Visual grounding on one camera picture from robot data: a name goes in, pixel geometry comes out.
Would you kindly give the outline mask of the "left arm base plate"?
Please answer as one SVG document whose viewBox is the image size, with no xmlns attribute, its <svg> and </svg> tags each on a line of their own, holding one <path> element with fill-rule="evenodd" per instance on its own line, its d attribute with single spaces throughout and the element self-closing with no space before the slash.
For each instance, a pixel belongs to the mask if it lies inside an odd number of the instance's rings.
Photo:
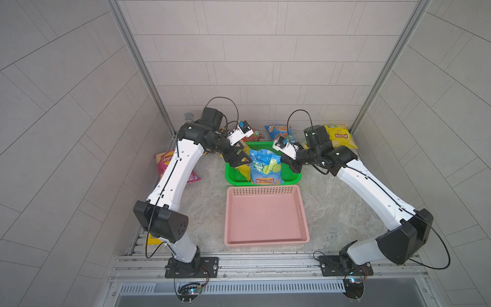
<svg viewBox="0 0 491 307">
<path fill-rule="evenodd" d="M 200 250 L 190 263 L 185 263 L 172 257 L 166 265 L 165 278 L 216 278 L 219 268 L 219 257 L 202 257 Z"/>
</svg>

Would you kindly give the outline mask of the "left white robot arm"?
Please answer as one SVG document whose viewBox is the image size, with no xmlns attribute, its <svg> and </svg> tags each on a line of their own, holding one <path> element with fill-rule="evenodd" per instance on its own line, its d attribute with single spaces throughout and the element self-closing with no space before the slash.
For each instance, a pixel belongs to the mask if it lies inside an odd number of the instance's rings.
<svg viewBox="0 0 491 307">
<path fill-rule="evenodd" d="M 181 126 L 164 175 L 147 200 L 134 206 L 134 214 L 147 234 L 165 243 L 173 258 L 183 264 L 199 258 L 197 245 L 186 234 L 189 218 L 179 212 L 182 194 L 197 162 L 205 152 L 221 154 L 233 168 L 252 162 L 240 141 L 252 136 L 253 129 L 247 122 L 238 121 L 234 130 L 226 132 L 221 130 L 224 118 L 222 112 L 205 107 L 200 119 Z"/>
</svg>

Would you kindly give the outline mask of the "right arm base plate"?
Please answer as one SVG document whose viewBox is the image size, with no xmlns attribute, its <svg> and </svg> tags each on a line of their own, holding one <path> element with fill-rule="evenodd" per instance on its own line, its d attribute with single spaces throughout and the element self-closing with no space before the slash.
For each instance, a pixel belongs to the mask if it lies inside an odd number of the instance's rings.
<svg viewBox="0 0 491 307">
<path fill-rule="evenodd" d="M 367 262 L 363 265 L 356 265 L 348 256 L 347 250 L 351 245 L 356 243 L 356 240 L 346 245 L 338 255 L 325 255 L 320 251 L 313 253 L 313 258 L 319 263 L 323 277 L 334 276 L 360 276 L 367 278 L 373 276 L 371 263 Z"/>
</svg>

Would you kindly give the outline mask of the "yellow lay's chip bag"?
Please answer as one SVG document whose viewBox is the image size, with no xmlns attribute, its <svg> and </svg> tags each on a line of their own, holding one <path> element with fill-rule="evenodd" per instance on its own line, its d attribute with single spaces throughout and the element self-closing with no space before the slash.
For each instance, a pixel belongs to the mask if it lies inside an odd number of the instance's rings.
<svg viewBox="0 0 491 307">
<path fill-rule="evenodd" d="M 333 147 L 345 146 L 350 149 L 358 149 L 348 125 L 329 124 L 325 125 L 325 128 Z"/>
<path fill-rule="evenodd" d="M 225 178 L 231 185 L 242 185 L 251 182 L 251 169 L 248 161 L 248 159 L 244 158 L 242 162 L 247 162 L 247 164 L 237 168 L 232 168 L 229 164 L 226 164 Z"/>
</svg>

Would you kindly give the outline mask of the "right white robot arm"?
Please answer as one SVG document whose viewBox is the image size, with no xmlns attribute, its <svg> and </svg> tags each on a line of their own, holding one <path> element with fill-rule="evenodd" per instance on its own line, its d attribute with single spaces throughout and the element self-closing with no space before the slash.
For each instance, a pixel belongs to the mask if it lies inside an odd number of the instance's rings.
<svg viewBox="0 0 491 307">
<path fill-rule="evenodd" d="M 278 136 L 273 148 L 294 173 L 311 165 L 324 175 L 331 174 L 352 188 L 380 217 L 387 232 L 375 239 L 352 242 L 340 251 L 347 270 L 367 262 L 387 259 L 402 265 L 424 246 L 432 230 L 433 216 L 416 210 L 373 176 L 358 156 L 346 146 L 335 147 L 325 127 L 304 130 L 307 146 Z"/>
</svg>

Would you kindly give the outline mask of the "yellow Lay's chip bag front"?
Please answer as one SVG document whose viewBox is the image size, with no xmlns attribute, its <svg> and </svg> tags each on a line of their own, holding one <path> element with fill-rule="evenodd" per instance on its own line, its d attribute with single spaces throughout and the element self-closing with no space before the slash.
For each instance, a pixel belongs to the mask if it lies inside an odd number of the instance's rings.
<svg viewBox="0 0 491 307">
<path fill-rule="evenodd" d="M 247 162 L 247 164 L 237 168 L 232 168 L 229 164 L 226 164 L 225 178 L 231 185 L 242 185 L 251 182 L 251 169 L 248 161 L 248 159 L 244 158 L 242 162 Z"/>
</svg>

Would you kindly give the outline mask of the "light blue Lay's chip bag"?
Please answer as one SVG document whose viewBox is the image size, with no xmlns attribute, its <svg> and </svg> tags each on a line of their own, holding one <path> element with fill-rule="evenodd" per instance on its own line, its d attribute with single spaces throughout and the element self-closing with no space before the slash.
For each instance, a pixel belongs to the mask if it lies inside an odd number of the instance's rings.
<svg viewBox="0 0 491 307">
<path fill-rule="evenodd" d="M 251 150 L 249 153 L 251 182 L 255 185 L 280 185 L 281 157 L 269 150 Z"/>
</svg>

